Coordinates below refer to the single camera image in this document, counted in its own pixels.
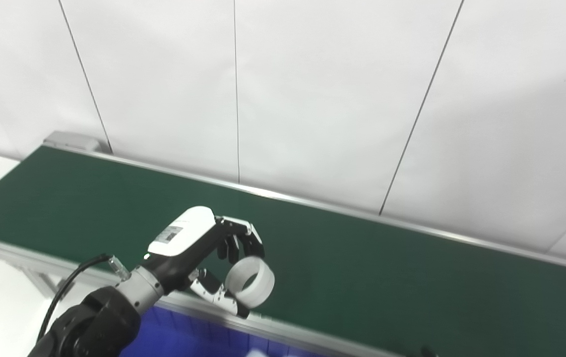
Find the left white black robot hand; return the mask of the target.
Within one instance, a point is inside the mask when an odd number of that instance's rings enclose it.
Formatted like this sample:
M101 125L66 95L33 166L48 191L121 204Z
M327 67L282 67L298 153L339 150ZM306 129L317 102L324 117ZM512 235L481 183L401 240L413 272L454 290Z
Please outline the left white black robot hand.
M223 282L200 266L214 251L231 264ZM264 244L252 223L194 206L150 243L142 267L165 295L190 289L229 314L247 318L274 289L275 275L264 258Z

